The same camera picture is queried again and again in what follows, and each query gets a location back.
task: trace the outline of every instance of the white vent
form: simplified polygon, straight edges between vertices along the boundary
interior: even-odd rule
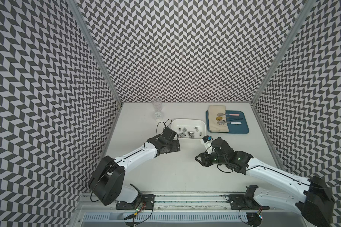
[[[123,222],[131,212],[86,212],[84,222]],[[134,221],[142,221],[150,212],[140,213]],[[247,221],[246,213],[240,212],[243,221]],[[238,212],[153,212],[147,222],[241,222]]]

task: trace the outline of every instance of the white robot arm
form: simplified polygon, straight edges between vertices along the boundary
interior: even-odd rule
[[[125,172],[135,169],[160,154],[180,151],[179,140],[173,140],[176,134],[175,131],[166,127],[161,135],[148,139],[143,146],[130,153],[117,158],[106,156],[101,159],[89,181],[92,193],[104,205],[109,205],[115,200],[138,203],[142,194],[133,185],[123,185]]]
[[[332,189],[327,187],[323,179],[316,176],[308,179],[265,164],[251,154],[234,151],[221,137],[213,140],[210,136],[205,136],[201,143],[204,144],[206,152],[195,157],[201,165],[206,167],[214,164],[225,165],[237,173],[262,179],[285,191],[285,193],[269,191],[257,185],[250,185],[244,195],[229,195],[231,200],[233,196],[243,197],[243,200],[238,202],[239,206],[233,204],[232,208],[278,207],[301,214],[318,227],[330,226],[335,201]]]

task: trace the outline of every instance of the checkered wall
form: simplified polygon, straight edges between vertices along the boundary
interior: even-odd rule
[[[124,102],[250,101],[303,0],[77,0]]]
[[[287,171],[341,179],[341,0],[317,1],[256,107]]]
[[[0,1],[0,226],[65,226],[116,111],[64,0]]]

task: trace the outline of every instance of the metal spoon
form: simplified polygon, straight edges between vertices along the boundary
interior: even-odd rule
[[[217,121],[217,124],[224,125],[224,124],[232,124],[232,125],[241,125],[241,122],[226,122],[224,120]]]
[[[217,116],[222,117],[222,116],[240,116],[240,114],[223,114],[223,113],[218,113]]]
[[[222,120],[225,117],[216,117],[216,120]],[[226,118],[226,121],[231,121],[231,120],[242,120],[242,118]]]

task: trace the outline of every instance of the white plastic bin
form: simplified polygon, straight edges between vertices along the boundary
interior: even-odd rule
[[[187,131],[185,132],[186,136],[184,138],[179,138],[179,139],[191,139],[187,133],[189,131],[195,132],[195,137],[192,139],[201,139],[202,137],[206,135],[206,124],[205,122],[201,120],[175,119],[172,121],[172,124],[170,126],[170,128],[178,134],[183,132],[182,129],[184,127],[187,129]]]

